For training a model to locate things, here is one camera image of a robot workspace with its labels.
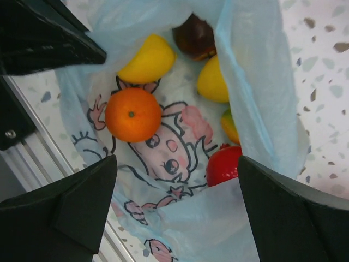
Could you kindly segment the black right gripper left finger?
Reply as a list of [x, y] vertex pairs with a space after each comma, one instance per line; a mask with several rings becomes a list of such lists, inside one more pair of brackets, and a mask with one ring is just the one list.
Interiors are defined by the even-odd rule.
[[1, 261], [92, 261], [117, 177], [108, 156], [56, 182], [1, 202]]

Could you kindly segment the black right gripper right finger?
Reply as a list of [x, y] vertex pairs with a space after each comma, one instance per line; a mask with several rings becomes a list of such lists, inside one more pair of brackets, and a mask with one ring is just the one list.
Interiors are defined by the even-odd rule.
[[247, 156], [238, 178], [260, 261], [348, 261], [348, 200]]

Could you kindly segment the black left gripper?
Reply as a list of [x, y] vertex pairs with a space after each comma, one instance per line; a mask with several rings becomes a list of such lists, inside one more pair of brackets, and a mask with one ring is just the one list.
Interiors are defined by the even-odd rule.
[[103, 64], [106, 52], [88, 31], [64, 1], [1, 1], [1, 150], [35, 130], [4, 77]]

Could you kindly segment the blue printed plastic bag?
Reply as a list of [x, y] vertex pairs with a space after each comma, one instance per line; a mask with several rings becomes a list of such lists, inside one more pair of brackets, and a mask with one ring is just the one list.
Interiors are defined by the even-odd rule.
[[[194, 13], [214, 33], [228, 103], [197, 91], [212, 58], [193, 61], [172, 29]], [[88, 36], [107, 53], [103, 65], [56, 70], [64, 126], [91, 165], [116, 156], [111, 206], [118, 223], [157, 261], [258, 261], [239, 181], [208, 188], [206, 167], [228, 139], [220, 116], [230, 108], [243, 153], [289, 178], [304, 166], [309, 138], [297, 117], [293, 70], [278, 1], [90, 1]], [[160, 79], [132, 84], [117, 76], [151, 35], [177, 54]], [[141, 142], [115, 138], [105, 122], [110, 97], [126, 88], [155, 96], [156, 133]]]

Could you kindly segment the orange round fruit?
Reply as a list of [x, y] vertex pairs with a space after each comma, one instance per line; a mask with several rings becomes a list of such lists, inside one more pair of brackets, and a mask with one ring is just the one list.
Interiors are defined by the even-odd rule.
[[151, 138], [161, 124], [161, 107], [155, 96], [140, 88], [113, 94], [105, 109], [109, 132], [117, 139], [135, 143]]

